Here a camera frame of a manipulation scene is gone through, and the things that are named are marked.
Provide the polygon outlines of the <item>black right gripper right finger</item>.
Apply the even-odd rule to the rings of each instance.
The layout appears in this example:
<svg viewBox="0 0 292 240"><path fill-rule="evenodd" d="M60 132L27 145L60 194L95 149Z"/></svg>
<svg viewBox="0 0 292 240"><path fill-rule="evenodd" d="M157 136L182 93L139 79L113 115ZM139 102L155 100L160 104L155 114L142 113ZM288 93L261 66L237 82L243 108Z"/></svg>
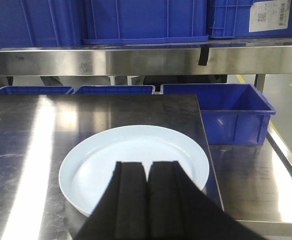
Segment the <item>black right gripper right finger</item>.
<svg viewBox="0 0 292 240"><path fill-rule="evenodd" d="M211 201L177 161L154 162L148 179L151 240L261 240Z"/></svg>

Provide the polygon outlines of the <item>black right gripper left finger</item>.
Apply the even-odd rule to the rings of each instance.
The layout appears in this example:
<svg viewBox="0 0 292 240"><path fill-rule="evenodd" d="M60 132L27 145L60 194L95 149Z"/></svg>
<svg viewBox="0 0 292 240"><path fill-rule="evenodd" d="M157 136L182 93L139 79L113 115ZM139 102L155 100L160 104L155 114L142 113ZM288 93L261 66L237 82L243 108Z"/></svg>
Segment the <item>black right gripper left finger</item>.
<svg viewBox="0 0 292 240"><path fill-rule="evenodd" d="M75 239L147 239L147 181L140 162L116 163L104 194Z"/></svg>

